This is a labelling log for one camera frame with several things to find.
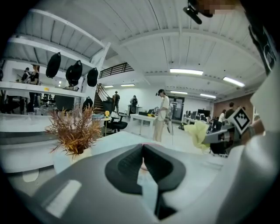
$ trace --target loft railing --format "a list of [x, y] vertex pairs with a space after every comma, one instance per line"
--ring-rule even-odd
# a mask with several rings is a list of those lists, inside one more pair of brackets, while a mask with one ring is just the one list
[[104, 78], [110, 75], [115, 75], [123, 72], [130, 72], [134, 71], [134, 69], [128, 64], [128, 63], [123, 63], [119, 65], [115, 65], [113, 67], [104, 69], [103, 71], [100, 72], [99, 78]]
[[108, 93], [105, 91], [105, 89], [101, 86], [101, 83], [100, 84], [97, 84], [97, 87], [96, 87], [96, 92], [97, 94], [99, 95], [100, 99], [102, 101], [106, 101], [107, 98], [109, 97]]

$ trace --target glass door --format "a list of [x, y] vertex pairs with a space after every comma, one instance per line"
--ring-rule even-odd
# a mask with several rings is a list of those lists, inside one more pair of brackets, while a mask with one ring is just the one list
[[181, 121], [183, 116], [184, 109], [184, 101], [183, 97], [169, 97], [169, 103], [173, 104], [173, 115], [172, 120]]

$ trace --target monitor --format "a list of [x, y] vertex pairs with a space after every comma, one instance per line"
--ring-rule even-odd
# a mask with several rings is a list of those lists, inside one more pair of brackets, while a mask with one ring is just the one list
[[198, 109], [197, 113], [198, 114], [204, 114], [205, 117], [209, 117], [210, 116], [210, 110]]

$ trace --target yellow object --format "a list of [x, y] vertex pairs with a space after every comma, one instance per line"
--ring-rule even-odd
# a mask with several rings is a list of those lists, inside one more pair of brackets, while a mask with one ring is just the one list
[[194, 124], [185, 125], [184, 130], [192, 136], [192, 142], [195, 147], [205, 150], [210, 147], [210, 144], [202, 144], [208, 127], [207, 124], [197, 121]]

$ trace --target dried plant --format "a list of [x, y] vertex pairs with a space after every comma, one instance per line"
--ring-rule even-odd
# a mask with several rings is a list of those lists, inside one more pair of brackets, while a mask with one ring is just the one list
[[87, 107], [83, 112], [75, 109], [65, 115], [58, 115], [56, 111], [49, 111], [51, 125], [45, 131], [58, 136], [59, 145], [51, 152], [55, 151], [61, 144], [64, 151], [69, 155], [77, 155], [93, 145], [101, 137], [99, 121], [92, 120], [91, 116], [95, 109]]

